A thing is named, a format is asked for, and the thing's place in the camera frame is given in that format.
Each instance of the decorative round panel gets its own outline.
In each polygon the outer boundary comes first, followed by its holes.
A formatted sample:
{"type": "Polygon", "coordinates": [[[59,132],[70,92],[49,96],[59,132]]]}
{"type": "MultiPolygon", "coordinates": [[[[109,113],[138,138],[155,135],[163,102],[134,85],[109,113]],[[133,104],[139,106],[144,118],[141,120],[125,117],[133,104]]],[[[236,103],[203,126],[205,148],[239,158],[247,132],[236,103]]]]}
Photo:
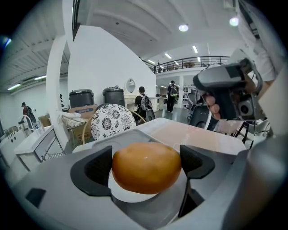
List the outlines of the decorative round panel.
{"type": "Polygon", "coordinates": [[[96,141],[135,127],[133,115],[123,106],[109,104],[98,109],[91,121],[92,136],[96,141]]]}

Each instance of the round mirror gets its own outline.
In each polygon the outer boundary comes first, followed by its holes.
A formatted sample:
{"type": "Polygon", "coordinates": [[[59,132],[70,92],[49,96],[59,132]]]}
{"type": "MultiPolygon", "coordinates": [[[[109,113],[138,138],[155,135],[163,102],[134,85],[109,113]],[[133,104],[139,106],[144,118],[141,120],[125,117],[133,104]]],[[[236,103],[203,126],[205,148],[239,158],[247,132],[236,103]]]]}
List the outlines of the round mirror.
{"type": "Polygon", "coordinates": [[[132,78],[130,78],[127,82],[126,82],[126,89],[128,92],[132,93],[135,90],[135,82],[132,78]]]}

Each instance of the backpack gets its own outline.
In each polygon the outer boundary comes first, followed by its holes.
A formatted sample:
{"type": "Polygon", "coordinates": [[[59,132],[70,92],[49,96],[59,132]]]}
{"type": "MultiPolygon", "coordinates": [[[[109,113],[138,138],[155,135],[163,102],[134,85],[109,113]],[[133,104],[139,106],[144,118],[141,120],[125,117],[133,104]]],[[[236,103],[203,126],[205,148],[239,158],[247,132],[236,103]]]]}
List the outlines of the backpack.
{"type": "Polygon", "coordinates": [[[143,96],[141,94],[140,96],[142,97],[140,108],[144,111],[148,111],[149,109],[152,109],[151,99],[147,95],[143,96]]]}
{"type": "Polygon", "coordinates": [[[31,119],[33,123],[36,123],[35,116],[33,115],[32,109],[27,106],[27,116],[31,119]]]}
{"type": "Polygon", "coordinates": [[[171,86],[170,95],[177,94],[176,85],[171,84],[170,86],[171,86]]]}

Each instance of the black office chair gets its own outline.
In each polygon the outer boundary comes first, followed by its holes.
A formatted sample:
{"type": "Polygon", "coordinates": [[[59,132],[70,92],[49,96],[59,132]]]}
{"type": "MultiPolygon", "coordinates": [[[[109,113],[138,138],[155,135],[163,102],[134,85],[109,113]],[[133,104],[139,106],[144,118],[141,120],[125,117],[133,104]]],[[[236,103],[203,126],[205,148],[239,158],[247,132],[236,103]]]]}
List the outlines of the black office chair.
{"type": "Polygon", "coordinates": [[[206,104],[196,105],[189,121],[189,125],[213,131],[218,121],[211,115],[206,104]]]}
{"type": "Polygon", "coordinates": [[[155,114],[153,109],[149,109],[146,111],[146,122],[154,120],[155,119],[155,114]]]}

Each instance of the hand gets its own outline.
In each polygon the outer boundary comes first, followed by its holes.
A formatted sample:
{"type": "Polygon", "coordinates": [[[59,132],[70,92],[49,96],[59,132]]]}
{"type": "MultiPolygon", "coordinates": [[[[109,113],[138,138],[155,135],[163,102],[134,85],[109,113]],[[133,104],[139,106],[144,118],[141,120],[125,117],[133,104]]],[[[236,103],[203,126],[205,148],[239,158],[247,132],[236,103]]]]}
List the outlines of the hand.
{"type": "MultiPolygon", "coordinates": [[[[251,80],[251,78],[248,75],[245,75],[245,80],[246,80],[246,86],[245,86],[245,91],[247,93],[252,93],[255,90],[255,84],[254,82],[251,80]]],[[[208,105],[209,110],[211,111],[213,117],[216,120],[220,120],[221,116],[220,116],[220,107],[218,104],[216,104],[216,100],[213,96],[209,95],[208,93],[205,93],[205,101],[208,105]]]]}

